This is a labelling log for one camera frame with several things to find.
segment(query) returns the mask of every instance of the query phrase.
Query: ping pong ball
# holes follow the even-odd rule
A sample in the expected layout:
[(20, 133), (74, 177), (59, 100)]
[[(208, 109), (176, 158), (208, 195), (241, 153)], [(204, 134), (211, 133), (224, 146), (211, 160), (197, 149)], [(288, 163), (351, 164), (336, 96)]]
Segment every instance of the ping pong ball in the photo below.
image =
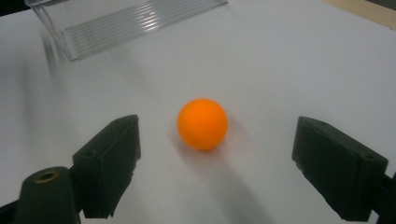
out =
[(188, 146), (209, 150), (217, 146), (227, 133), (228, 120), (223, 108), (210, 99), (186, 103), (177, 116), (177, 131)]

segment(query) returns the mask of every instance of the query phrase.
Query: transparent plastic box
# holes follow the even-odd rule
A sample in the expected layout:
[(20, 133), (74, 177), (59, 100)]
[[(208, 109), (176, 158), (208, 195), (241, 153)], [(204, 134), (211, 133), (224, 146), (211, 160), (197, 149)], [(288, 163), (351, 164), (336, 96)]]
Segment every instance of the transparent plastic box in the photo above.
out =
[(70, 61), (146, 35), (227, 0), (25, 0)]

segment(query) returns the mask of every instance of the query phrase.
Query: screw hole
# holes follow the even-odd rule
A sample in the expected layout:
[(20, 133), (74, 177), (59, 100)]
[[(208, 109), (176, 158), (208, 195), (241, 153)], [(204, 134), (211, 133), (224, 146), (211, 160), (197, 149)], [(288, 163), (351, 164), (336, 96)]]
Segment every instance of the screw hole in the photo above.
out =
[(42, 183), (47, 183), (50, 182), (51, 180), (55, 179), (59, 173), (57, 171), (48, 171), (42, 175), (40, 175), (35, 182), (37, 184), (42, 184)]

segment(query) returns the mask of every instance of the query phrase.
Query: white table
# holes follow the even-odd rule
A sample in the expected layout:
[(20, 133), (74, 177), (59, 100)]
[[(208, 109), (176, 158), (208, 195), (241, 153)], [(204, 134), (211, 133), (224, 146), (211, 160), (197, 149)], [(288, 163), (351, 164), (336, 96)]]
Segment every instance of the white table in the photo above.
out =
[[(28, 175), (70, 167), (129, 114), (140, 118), (143, 154), (133, 182), (113, 218), (83, 223), (345, 223), (291, 160), (301, 115), (396, 171), (396, 32), (319, 0), (230, 0), (77, 63), (25, 11), (0, 18), (0, 73), (1, 204), (18, 199)], [(230, 120), (209, 154), (176, 134), (178, 110), (198, 97)]]

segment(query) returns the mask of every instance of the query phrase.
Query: orange ball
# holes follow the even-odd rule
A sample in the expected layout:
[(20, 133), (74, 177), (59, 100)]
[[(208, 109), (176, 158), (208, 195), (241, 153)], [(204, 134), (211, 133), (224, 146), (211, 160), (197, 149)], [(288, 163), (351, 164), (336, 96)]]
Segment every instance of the orange ball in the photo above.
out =
[(209, 99), (192, 100), (178, 113), (178, 134), (184, 143), (198, 150), (217, 146), (227, 133), (227, 128), (225, 111)]

